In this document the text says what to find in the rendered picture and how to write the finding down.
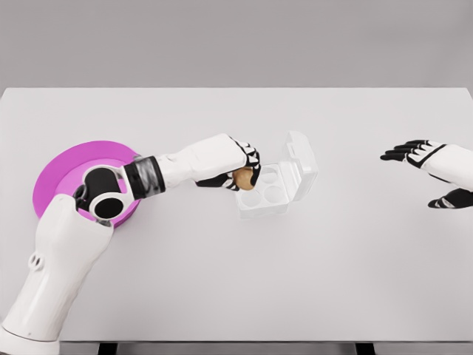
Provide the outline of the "clear plastic egg box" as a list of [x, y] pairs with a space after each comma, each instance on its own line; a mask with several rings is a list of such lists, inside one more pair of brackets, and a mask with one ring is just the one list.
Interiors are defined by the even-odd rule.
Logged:
[[259, 179], [250, 191], [236, 193], [242, 219], [284, 214], [291, 203], [303, 199], [311, 190], [319, 167], [308, 137], [290, 131], [276, 163], [262, 166]]

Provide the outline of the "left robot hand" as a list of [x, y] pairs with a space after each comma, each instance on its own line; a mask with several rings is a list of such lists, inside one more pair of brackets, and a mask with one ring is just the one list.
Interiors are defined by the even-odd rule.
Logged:
[[197, 148], [197, 170], [193, 176], [197, 186], [239, 191], [232, 172], [242, 167], [251, 167], [251, 182], [255, 187], [261, 172], [261, 162], [260, 154], [254, 146], [226, 134], [214, 136], [208, 141], [206, 151]]

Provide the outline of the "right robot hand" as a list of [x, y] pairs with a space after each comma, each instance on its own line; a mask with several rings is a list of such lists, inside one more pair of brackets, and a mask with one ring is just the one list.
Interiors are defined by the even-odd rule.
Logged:
[[473, 208], [473, 151], [456, 144], [413, 140], [387, 150], [384, 161], [407, 163], [456, 188], [429, 201], [431, 209]]

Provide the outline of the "magenta round plate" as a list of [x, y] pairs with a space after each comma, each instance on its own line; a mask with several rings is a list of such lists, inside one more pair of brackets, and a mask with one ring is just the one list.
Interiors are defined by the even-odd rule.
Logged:
[[89, 141], [73, 146], [54, 157], [39, 174], [33, 189], [33, 207], [42, 218], [56, 195], [73, 195], [83, 183], [86, 170], [93, 166], [120, 168], [131, 163], [137, 153], [114, 141]]

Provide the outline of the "brown egg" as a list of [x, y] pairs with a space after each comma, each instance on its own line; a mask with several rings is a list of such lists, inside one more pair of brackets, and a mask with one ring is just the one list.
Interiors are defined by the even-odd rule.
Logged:
[[251, 167], [242, 167], [232, 172], [232, 177], [236, 186], [244, 191], [250, 191], [254, 188], [251, 182], [253, 177], [253, 170]]

